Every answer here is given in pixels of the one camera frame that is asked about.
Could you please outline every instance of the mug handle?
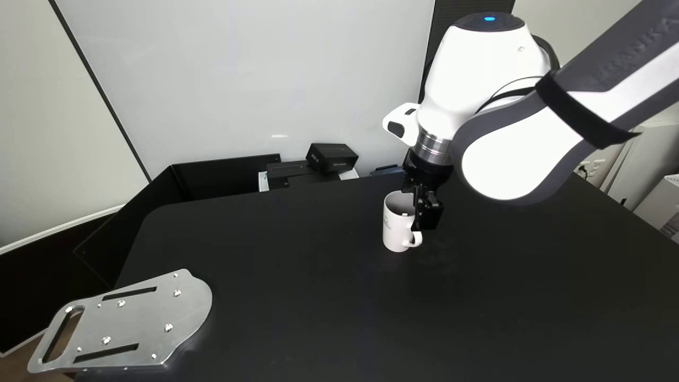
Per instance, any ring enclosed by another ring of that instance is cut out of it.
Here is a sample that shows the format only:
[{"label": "mug handle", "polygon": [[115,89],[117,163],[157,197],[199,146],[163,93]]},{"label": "mug handle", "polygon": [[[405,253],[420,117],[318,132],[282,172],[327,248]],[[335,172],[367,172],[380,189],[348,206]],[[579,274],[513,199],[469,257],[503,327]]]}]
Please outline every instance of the mug handle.
[{"label": "mug handle", "polygon": [[414,231],[412,238],[405,242],[405,246],[407,248],[418,248],[418,246],[422,246],[422,242],[424,242],[422,231]]}]

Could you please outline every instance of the white wall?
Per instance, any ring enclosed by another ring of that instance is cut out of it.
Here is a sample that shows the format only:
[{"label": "white wall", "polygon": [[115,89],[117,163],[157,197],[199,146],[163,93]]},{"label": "white wall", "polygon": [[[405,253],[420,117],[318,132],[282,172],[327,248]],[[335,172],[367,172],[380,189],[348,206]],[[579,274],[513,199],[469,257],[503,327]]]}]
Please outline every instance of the white wall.
[{"label": "white wall", "polygon": [[[567,64],[634,4],[639,0],[516,0],[513,13],[528,23],[533,34],[550,40],[560,62]],[[679,104],[643,123],[645,129],[662,125],[679,125]],[[620,151],[622,146],[611,146],[586,159],[594,172],[592,185],[603,185]],[[651,157],[643,163],[643,153],[639,161],[649,170],[656,166]]]},{"label": "white wall", "polygon": [[0,246],[144,185],[49,2],[0,0]]},{"label": "white wall", "polygon": [[401,163],[433,0],[57,0],[144,168],[346,142]]}]

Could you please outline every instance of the gray wall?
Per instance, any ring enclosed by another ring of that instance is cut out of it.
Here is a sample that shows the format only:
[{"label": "gray wall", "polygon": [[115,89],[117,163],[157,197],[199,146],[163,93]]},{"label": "gray wall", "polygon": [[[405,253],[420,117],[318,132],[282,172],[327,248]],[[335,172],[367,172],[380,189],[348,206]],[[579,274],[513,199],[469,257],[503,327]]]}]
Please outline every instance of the gray wall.
[{"label": "gray wall", "polygon": [[2,0],[0,253],[106,214],[144,185],[49,2]]},{"label": "gray wall", "polygon": [[634,210],[666,174],[679,170],[679,123],[645,127],[628,142],[622,168],[611,180],[609,195]]}]

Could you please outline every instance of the black cable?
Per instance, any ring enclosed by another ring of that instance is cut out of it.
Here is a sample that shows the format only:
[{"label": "black cable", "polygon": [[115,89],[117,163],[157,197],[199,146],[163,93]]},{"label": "black cable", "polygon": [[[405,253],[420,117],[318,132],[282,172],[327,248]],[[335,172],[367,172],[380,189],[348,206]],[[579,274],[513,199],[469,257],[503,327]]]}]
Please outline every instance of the black cable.
[{"label": "black cable", "polygon": [[586,168],[586,166],[579,166],[575,172],[577,172],[584,180],[588,180],[588,178],[590,178],[590,172],[588,172],[588,168]]},{"label": "black cable", "polygon": [[526,79],[543,79],[543,76],[520,76],[520,79],[513,79],[513,81],[501,85],[501,87],[475,110],[475,115],[482,112],[488,104],[492,104],[492,102],[497,102],[497,100],[528,96],[535,87],[520,87],[520,89],[501,93],[501,91],[503,91],[505,87],[509,87],[511,83],[526,81]]},{"label": "black cable", "polygon": [[545,38],[535,36],[535,34],[533,34],[533,40],[537,42],[537,47],[541,47],[547,53],[552,70],[560,70],[560,59],[558,59],[554,47]]}]

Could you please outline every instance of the hole in metal plate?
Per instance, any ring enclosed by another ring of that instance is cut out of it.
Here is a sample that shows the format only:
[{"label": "hole in metal plate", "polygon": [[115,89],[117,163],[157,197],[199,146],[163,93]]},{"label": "hole in metal plate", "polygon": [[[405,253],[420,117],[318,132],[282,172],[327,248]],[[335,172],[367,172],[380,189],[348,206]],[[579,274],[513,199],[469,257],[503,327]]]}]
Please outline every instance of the hole in metal plate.
[{"label": "hole in metal plate", "polygon": [[401,123],[390,121],[390,123],[386,125],[386,129],[388,129],[390,134],[399,136],[399,138],[405,136],[405,127],[403,127]]},{"label": "hole in metal plate", "polygon": [[51,340],[51,344],[42,357],[42,363],[49,363],[49,361],[59,359],[64,354],[74,329],[79,327],[83,312],[85,312],[83,308],[70,308],[70,312],[64,316],[64,323],[57,329],[57,335]]},{"label": "hole in metal plate", "polygon": [[121,299],[121,297],[129,297],[129,295],[144,295],[144,293],[155,293],[155,291],[157,291],[157,287],[134,289],[134,291],[123,291],[123,293],[104,295],[102,301]]},{"label": "hole in metal plate", "polygon": [[140,348],[140,344],[129,344],[129,346],[108,348],[108,350],[100,350],[100,352],[87,352],[87,354],[79,354],[72,363],[85,363],[91,359],[104,359],[104,357],[112,357],[112,354],[121,354],[121,352],[134,352],[138,348]]}]

